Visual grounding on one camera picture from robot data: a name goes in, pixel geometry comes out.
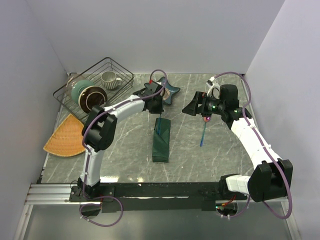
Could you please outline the blue metal fork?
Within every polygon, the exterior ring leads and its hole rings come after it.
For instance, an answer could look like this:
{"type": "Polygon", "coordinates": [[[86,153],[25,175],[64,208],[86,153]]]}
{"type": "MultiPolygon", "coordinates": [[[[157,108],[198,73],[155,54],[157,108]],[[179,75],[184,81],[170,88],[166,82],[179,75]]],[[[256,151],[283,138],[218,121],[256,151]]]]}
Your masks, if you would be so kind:
{"type": "Polygon", "coordinates": [[[157,122],[157,134],[160,135],[160,132],[161,132],[161,114],[159,115],[159,118],[158,118],[158,122],[157,122]]]}

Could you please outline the dark green cloth napkin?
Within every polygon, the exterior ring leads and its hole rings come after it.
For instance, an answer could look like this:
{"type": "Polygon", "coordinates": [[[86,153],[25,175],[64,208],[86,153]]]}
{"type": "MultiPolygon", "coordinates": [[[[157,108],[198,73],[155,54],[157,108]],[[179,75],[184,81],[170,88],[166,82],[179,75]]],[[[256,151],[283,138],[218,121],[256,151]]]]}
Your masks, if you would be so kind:
{"type": "Polygon", "coordinates": [[[170,155],[171,121],[161,118],[160,135],[157,134],[158,118],[155,121],[152,140],[152,161],[168,163],[170,155]]]}

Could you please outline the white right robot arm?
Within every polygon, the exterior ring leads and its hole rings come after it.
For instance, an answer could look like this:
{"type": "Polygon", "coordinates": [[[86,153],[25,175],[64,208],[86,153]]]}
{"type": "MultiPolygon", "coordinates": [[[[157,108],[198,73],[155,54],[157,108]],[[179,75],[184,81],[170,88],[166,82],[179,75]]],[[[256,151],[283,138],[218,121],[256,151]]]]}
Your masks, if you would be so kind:
{"type": "Polygon", "coordinates": [[[271,149],[259,133],[250,112],[240,108],[238,88],[235,85],[222,85],[218,98],[197,91],[182,113],[204,118],[219,115],[240,140],[252,162],[252,175],[229,174],[220,178],[218,192],[223,199],[232,198],[236,192],[249,195],[255,202],[288,195],[293,165],[289,160],[282,160],[271,149]]]}

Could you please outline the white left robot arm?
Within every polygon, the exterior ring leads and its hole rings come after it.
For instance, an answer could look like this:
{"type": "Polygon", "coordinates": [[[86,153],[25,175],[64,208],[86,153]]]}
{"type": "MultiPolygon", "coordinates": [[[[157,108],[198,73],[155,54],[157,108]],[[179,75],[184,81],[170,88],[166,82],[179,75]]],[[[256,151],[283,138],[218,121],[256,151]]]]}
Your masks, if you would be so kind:
{"type": "Polygon", "coordinates": [[[108,107],[94,106],[82,130],[85,148],[83,170],[77,182],[81,195],[88,201],[97,199],[100,188],[100,172],[105,150],[114,141],[117,124],[143,111],[161,114],[165,85],[151,80],[141,90],[127,99],[108,107]]]}

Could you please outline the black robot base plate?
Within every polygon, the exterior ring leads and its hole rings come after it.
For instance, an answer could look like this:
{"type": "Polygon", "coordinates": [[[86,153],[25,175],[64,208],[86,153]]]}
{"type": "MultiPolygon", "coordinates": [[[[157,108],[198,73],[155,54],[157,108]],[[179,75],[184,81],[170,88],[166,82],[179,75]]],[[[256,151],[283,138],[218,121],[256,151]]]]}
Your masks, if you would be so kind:
{"type": "Polygon", "coordinates": [[[71,187],[72,203],[98,204],[102,213],[124,211],[193,210],[215,211],[217,202],[232,197],[246,200],[242,193],[219,192],[218,182],[100,183],[87,197],[77,185],[71,187]]]}

